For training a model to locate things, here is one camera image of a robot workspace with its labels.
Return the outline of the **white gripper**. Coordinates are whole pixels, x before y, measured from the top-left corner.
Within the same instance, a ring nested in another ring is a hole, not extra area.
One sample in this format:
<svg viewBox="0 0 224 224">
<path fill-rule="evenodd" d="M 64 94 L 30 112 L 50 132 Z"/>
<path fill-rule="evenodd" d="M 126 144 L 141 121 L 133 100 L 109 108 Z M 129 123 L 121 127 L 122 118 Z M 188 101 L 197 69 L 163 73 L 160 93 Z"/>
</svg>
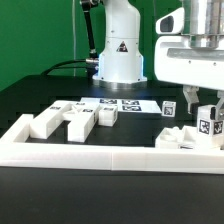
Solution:
<svg viewBox="0 0 224 224">
<path fill-rule="evenodd" d="M 154 72 L 160 81 L 184 85 L 188 113 L 196 115 L 198 87 L 224 90 L 224 38 L 216 49 L 196 49 L 189 47 L 188 37 L 162 36 L 155 46 Z M 224 120 L 224 91 L 217 98 L 215 119 Z"/>
</svg>

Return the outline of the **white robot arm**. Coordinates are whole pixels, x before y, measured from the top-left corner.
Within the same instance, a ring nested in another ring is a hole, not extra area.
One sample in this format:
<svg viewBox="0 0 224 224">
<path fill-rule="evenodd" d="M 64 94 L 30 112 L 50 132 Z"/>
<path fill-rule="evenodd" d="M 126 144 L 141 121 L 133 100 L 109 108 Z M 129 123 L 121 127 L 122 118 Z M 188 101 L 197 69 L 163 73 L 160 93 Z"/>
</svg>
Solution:
<svg viewBox="0 0 224 224">
<path fill-rule="evenodd" d="M 188 112 L 198 110 L 199 88 L 217 92 L 211 118 L 224 120 L 224 0 L 179 0 L 181 6 L 158 19 L 154 73 L 183 86 Z M 105 48 L 93 80 L 113 89 L 147 81 L 139 52 L 140 14 L 128 0 L 103 0 Z"/>
</svg>

